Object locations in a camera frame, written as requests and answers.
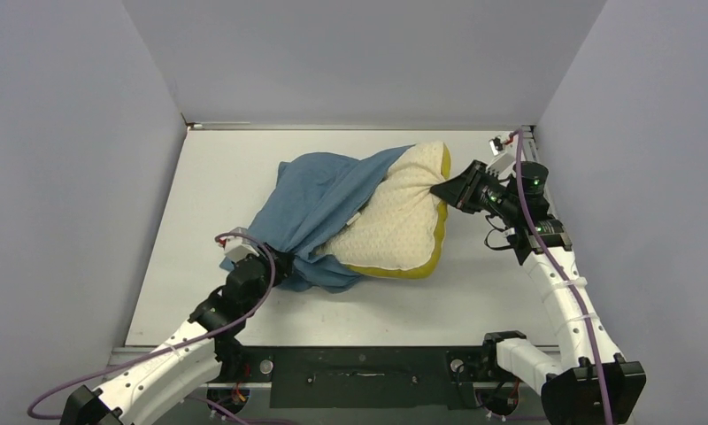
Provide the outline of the yellow white pillow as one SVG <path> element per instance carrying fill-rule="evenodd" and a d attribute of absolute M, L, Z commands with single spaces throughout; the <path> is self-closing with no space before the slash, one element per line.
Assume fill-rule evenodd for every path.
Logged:
<path fill-rule="evenodd" d="M 429 277 L 442 255 L 448 217 L 447 204 L 431 189 L 447 181 L 450 168 L 444 142 L 409 147 L 344 228 L 316 252 L 365 276 Z"/>

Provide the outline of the blue pillowcase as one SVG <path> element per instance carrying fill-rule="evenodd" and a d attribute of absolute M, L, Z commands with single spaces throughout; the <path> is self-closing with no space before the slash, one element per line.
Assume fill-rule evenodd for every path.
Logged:
<path fill-rule="evenodd" d="M 245 230 L 278 260 L 277 285 L 336 293 L 362 279 L 334 255 L 316 250 L 346 227 L 406 150 L 391 148 L 364 159 L 313 152 L 279 164 L 273 192 Z"/>

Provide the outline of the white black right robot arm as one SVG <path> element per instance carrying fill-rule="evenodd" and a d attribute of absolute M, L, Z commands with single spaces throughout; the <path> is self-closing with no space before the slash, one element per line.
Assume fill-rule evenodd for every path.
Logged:
<path fill-rule="evenodd" d="M 538 291 L 559 348 L 558 358 L 519 331 L 485 335 L 474 368 L 498 383 L 519 381 L 540 396 L 550 424 L 626 424 L 643 392 L 646 374 L 627 360 L 608 335 L 576 265 L 573 245 L 545 196 L 548 169 L 520 161 L 506 178 L 475 160 L 431 193 L 463 213 L 485 212 L 503 222 L 507 249 Z"/>

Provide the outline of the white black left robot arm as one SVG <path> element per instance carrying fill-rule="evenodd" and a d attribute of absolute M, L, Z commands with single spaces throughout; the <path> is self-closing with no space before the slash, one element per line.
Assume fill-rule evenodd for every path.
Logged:
<path fill-rule="evenodd" d="M 288 253 L 266 247 L 247 255 L 156 350 L 94 389 L 76 389 L 60 423 L 152 424 L 199 386 L 235 379 L 242 371 L 237 334 L 292 270 Z"/>

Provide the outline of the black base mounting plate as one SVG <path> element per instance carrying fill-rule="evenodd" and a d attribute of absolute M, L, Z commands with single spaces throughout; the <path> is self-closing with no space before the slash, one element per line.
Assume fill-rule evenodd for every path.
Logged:
<path fill-rule="evenodd" d="M 474 409 L 511 405 L 516 378 L 479 346 L 245 346 L 207 385 L 233 413 L 270 398 L 271 408 Z"/>

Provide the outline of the aluminium frame rail right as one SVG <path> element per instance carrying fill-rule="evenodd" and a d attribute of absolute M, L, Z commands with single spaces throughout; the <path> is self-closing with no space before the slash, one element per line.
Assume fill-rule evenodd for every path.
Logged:
<path fill-rule="evenodd" d="M 537 142 L 535 140 L 535 126 L 534 125 L 524 125 L 520 127 L 520 130 L 523 134 L 522 138 L 522 157 L 526 161 L 533 161 L 539 164 L 543 165 L 543 161 L 540 157 Z M 550 182 L 545 183 L 545 189 L 544 189 L 544 194 L 545 198 L 550 204 L 550 212 L 558 216 L 558 210 L 556 208 L 556 205 L 554 203 L 554 198 L 551 193 L 551 185 Z"/>

